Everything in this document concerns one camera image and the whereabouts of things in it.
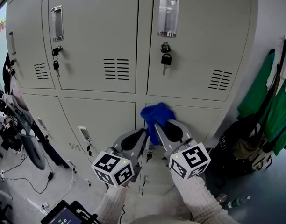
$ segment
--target green jacket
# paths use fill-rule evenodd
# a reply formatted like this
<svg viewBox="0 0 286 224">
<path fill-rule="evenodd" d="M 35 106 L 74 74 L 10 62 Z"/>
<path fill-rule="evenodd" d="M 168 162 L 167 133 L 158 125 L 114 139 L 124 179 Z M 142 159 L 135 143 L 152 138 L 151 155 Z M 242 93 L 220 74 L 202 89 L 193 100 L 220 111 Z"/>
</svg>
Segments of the green jacket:
<svg viewBox="0 0 286 224">
<path fill-rule="evenodd" d="M 273 61 L 274 61 L 274 53 L 270 53 L 268 57 L 265 59 L 264 64 L 261 70 L 259 71 L 259 74 L 257 75 L 256 79 L 254 80 L 251 88 L 249 89 L 246 97 L 238 107 L 239 111 L 238 119 L 242 119 L 251 114 L 255 114 L 259 110 L 267 94 L 266 81 L 270 75 Z M 279 90 L 277 96 L 272 97 L 270 104 L 271 104 L 271 109 L 265 125 L 265 135 L 268 141 L 272 142 L 280 134 L 273 148 L 274 153 L 278 155 L 279 152 L 286 145 L 285 83 Z M 267 110 L 265 111 L 259 123 L 263 122 Z"/>
</svg>

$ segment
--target blue towel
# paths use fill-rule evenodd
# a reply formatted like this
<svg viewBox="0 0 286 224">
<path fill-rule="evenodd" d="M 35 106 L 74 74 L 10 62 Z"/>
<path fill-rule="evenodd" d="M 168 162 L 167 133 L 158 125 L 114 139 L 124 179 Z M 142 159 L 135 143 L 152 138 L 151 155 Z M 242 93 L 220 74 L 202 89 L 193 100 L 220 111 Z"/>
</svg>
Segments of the blue towel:
<svg viewBox="0 0 286 224">
<path fill-rule="evenodd" d="M 152 144 L 159 145 L 154 124 L 157 122 L 165 127 L 167 120 L 175 119 L 174 113 L 169 110 L 164 103 L 159 103 L 157 105 L 148 106 L 142 109 L 141 116 L 148 125 L 148 131 Z"/>
</svg>

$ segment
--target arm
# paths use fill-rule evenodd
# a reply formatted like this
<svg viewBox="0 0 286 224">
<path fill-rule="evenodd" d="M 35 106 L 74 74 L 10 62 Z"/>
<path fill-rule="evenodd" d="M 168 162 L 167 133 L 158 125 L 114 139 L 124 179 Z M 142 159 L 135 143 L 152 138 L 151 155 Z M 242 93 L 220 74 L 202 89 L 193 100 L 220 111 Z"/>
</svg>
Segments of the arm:
<svg viewBox="0 0 286 224">
<path fill-rule="evenodd" d="M 125 201 L 127 187 L 110 186 L 95 213 L 102 224 L 117 224 Z"/>
<path fill-rule="evenodd" d="M 192 213 L 194 221 L 202 224 L 238 224 L 207 190 L 201 177 L 181 179 L 171 171 L 172 179 L 184 203 Z"/>
</svg>

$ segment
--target ventilation slot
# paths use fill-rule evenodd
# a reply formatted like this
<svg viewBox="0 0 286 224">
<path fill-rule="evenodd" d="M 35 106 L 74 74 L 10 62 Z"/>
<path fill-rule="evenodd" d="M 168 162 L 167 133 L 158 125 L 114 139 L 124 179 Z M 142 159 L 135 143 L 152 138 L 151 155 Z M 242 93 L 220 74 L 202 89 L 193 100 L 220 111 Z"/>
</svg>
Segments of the ventilation slot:
<svg viewBox="0 0 286 224">
<path fill-rule="evenodd" d="M 77 145 L 77 144 L 71 144 L 71 143 L 69 143 L 69 146 L 70 146 L 72 149 L 74 149 L 74 150 L 82 151 L 82 150 L 80 149 L 79 145 Z"/>
<path fill-rule="evenodd" d="M 129 80 L 129 60 L 104 59 L 104 71 L 106 80 Z"/>
<path fill-rule="evenodd" d="M 36 64 L 34 69 L 38 80 L 49 79 L 45 64 Z"/>
<path fill-rule="evenodd" d="M 208 87 L 214 90 L 226 91 L 229 87 L 231 78 L 232 73 L 230 72 L 214 70 Z"/>
</svg>

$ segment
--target water bottle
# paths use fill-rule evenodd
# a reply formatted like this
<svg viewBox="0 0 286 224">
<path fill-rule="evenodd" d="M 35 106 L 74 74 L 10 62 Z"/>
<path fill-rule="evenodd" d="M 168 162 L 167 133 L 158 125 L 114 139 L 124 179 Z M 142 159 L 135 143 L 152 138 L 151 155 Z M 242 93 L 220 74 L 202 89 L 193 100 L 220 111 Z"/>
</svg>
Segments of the water bottle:
<svg viewBox="0 0 286 224">
<path fill-rule="evenodd" d="M 235 199 L 233 201 L 230 201 L 228 204 L 227 204 L 227 207 L 228 208 L 233 208 L 233 207 L 237 207 L 239 205 L 242 205 L 244 204 L 246 201 L 248 201 L 249 199 L 251 198 L 251 196 L 243 196 L 241 198 L 238 198 L 238 199 Z"/>
</svg>

